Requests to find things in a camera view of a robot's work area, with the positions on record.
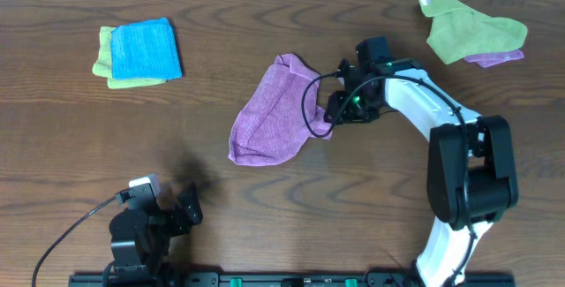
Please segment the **purple microfiber cloth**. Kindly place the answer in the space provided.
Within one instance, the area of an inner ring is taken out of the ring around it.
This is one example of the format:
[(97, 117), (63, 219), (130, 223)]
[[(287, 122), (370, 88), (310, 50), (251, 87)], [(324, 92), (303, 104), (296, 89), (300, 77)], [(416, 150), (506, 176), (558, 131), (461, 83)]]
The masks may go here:
[(317, 104), (318, 77), (298, 56), (277, 56), (232, 126), (231, 161), (278, 165), (294, 157), (308, 139), (328, 133), (325, 110)]

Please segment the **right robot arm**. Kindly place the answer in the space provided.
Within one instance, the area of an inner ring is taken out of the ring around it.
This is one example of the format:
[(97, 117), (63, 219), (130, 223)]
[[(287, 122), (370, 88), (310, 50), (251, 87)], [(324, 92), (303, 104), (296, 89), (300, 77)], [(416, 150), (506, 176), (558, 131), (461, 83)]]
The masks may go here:
[(385, 37), (362, 41), (358, 62), (340, 62), (343, 89), (324, 114), (332, 126), (368, 124), (388, 107), (426, 138), (426, 195), (434, 214), (423, 252), (408, 270), (368, 275), (369, 286), (513, 286), (511, 274), (466, 273), (480, 239), (518, 199), (509, 123), (484, 117), (440, 89), (413, 58), (397, 59)]

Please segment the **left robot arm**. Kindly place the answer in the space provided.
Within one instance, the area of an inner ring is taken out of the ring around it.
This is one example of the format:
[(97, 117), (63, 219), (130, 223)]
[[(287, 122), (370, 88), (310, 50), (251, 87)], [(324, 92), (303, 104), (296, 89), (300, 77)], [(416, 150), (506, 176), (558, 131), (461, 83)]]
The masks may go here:
[(194, 183), (178, 196), (177, 204), (162, 209), (148, 183), (118, 194), (127, 208), (109, 224), (114, 260), (102, 274), (104, 286), (182, 286), (184, 278), (164, 259), (170, 241), (186, 235), (203, 220), (198, 190)]

